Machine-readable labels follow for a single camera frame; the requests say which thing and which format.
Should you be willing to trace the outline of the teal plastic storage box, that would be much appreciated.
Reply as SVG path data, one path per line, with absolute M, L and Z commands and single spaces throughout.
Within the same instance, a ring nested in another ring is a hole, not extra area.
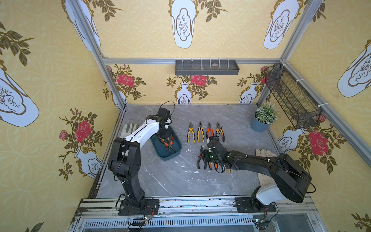
M 159 138 L 156 138 L 154 135 L 150 138 L 156 154 L 162 160 L 170 160 L 179 155 L 182 150 L 182 143 L 180 142 L 178 136 L 176 135 L 172 127 L 169 126 L 168 130 L 170 131 L 171 135 L 170 148 L 168 146 L 165 146 L 165 144 Z

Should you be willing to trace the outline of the red orange black pliers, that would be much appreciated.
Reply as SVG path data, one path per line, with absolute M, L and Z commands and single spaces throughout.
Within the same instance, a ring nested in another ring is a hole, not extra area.
M 214 136 L 214 131 L 212 129 L 211 123 L 208 123 L 207 131 L 206 131 L 207 142 L 210 142 L 210 138 L 213 136 Z

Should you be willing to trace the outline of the orange long nose pliers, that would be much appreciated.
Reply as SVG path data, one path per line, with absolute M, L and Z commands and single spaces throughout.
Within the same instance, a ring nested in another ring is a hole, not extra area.
M 172 152 L 174 151 L 174 148 L 173 148 L 173 136 L 171 135 L 167 139 L 160 138 L 160 141 L 164 144 L 164 146 L 169 151 L 169 154 L 171 155 Z

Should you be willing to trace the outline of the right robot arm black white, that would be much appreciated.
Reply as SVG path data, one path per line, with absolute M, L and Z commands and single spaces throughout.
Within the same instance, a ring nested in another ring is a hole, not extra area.
M 312 181 L 310 174 L 284 153 L 278 157 L 260 157 L 236 150 L 227 151 L 223 146 L 214 145 L 208 149 L 201 148 L 201 160 L 206 165 L 213 163 L 221 167 L 222 171 L 246 170 L 272 178 L 272 184 L 257 188 L 252 195 L 263 206 L 285 199 L 302 203 Z

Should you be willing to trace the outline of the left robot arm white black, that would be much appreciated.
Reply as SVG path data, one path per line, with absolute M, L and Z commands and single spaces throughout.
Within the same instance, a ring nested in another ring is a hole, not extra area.
M 141 167 L 141 146 L 153 135 L 168 138 L 171 123 L 170 116 L 149 115 L 132 134 L 114 140 L 108 169 L 121 182 L 125 191 L 125 198 L 118 209 L 120 216 L 142 215 L 147 208 L 158 205 L 158 200 L 146 205 L 146 195 L 140 186 L 138 173 Z

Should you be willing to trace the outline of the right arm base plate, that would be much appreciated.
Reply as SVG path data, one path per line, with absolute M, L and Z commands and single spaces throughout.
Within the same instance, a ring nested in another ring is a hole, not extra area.
M 264 205 L 255 197 L 237 197 L 232 206 L 237 208 L 238 213 L 273 213 L 277 211 L 274 203 Z

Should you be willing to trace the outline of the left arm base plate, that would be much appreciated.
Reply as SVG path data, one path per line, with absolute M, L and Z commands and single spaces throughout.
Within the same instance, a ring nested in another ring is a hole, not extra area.
M 144 199 L 139 206 L 134 204 L 130 199 L 121 201 L 118 211 L 119 216 L 136 216 L 147 215 L 154 216 L 158 214 L 159 199 Z

